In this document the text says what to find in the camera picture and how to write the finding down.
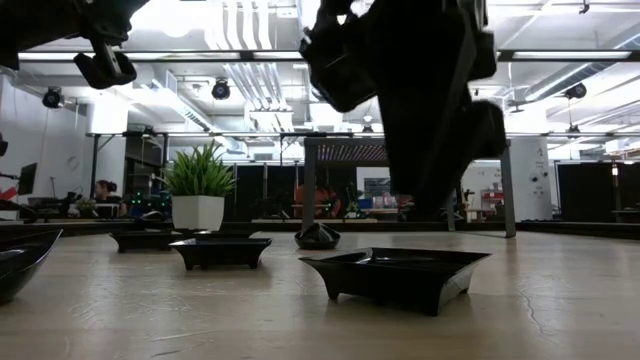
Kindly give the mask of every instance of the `black square dish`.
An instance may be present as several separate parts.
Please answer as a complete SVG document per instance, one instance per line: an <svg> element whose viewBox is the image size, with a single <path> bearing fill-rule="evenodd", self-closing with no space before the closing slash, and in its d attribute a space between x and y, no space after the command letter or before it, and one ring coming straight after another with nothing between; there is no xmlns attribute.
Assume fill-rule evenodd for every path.
<svg viewBox="0 0 640 360"><path fill-rule="evenodd" d="M169 244L194 237L247 238L250 235L251 233L209 232L197 229L122 231L109 234L118 243L119 253L128 250L171 250Z"/></svg>
<svg viewBox="0 0 640 360"><path fill-rule="evenodd" d="M329 298L340 293L418 304L437 316L466 293L478 262L489 254L458 251L366 248L300 258L322 276Z"/></svg>
<svg viewBox="0 0 640 360"><path fill-rule="evenodd" d="M198 234L194 239L178 241L169 246L176 249L184 259L187 270L198 265L207 269L210 265L249 265L256 269L260 254L271 245L271 239L250 238L236 234L219 237L216 233Z"/></svg>
<svg viewBox="0 0 640 360"><path fill-rule="evenodd" d="M62 230L0 239L0 304L7 303L38 272Z"/></svg>

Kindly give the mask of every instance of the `white pot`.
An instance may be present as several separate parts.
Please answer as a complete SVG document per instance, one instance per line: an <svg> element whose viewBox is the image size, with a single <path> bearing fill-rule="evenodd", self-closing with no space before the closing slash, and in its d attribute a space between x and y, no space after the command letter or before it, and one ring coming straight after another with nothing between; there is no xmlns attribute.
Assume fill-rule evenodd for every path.
<svg viewBox="0 0 640 360"><path fill-rule="evenodd" d="M224 198L214 196L174 196L173 227L218 231L224 216Z"/></svg>

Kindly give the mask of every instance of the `green plant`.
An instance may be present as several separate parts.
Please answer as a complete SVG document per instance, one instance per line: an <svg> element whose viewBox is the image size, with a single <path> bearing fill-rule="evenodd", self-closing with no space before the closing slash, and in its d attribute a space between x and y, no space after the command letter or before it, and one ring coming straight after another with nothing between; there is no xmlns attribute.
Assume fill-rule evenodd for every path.
<svg viewBox="0 0 640 360"><path fill-rule="evenodd" d="M82 212L90 212L96 209L96 201L94 199L82 198L75 202L76 209Z"/></svg>
<svg viewBox="0 0 640 360"><path fill-rule="evenodd" d="M347 212L360 212L360 206L358 205L358 199L364 194L362 190L358 190L354 183L349 183L346 187L347 197L349 199L349 205L347 205Z"/></svg>
<svg viewBox="0 0 640 360"><path fill-rule="evenodd" d="M173 196L219 196L233 190L235 180L230 168L222 164L222 154L214 153L220 148L215 141L202 150L193 148L191 155L178 152L173 169L166 171L164 182Z"/></svg>

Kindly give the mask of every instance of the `potted plant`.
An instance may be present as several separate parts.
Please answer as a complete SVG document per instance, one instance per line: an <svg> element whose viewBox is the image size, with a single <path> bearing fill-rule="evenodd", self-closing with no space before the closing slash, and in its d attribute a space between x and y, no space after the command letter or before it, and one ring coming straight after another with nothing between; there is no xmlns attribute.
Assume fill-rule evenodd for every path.
<svg viewBox="0 0 640 360"><path fill-rule="evenodd" d="M218 231L224 215L224 197L235 187L228 166L214 153L220 148L212 141L192 154L178 152L165 174L171 192L173 226L177 229Z"/></svg>
<svg viewBox="0 0 640 360"><path fill-rule="evenodd" d="M80 217L92 218L93 211L97 208L94 199L82 198L75 202L76 210L80 213Z"/></svg>
<svg viewBox="0 0 640 360"><path fill-rule="evenodd" d="M362 215L360 205L358 205L358 199L364 194L364 192L362 190L358 190L352 182L349 183L345 190L349 199L346 218L357 219Z"/></svg>

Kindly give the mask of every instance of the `computer monitor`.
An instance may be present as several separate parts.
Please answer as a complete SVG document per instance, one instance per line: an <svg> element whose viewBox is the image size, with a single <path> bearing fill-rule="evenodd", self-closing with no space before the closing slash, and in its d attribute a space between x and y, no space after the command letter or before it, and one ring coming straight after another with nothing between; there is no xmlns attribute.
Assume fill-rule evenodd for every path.
<svg viewBox="0 0 640 360"><path fill-rule="evenodd" d="M20 182L18 183L18 195L28 195L33 193L33 186L36 182L36 170L38 163L27 165L20 170Z"/></svg>

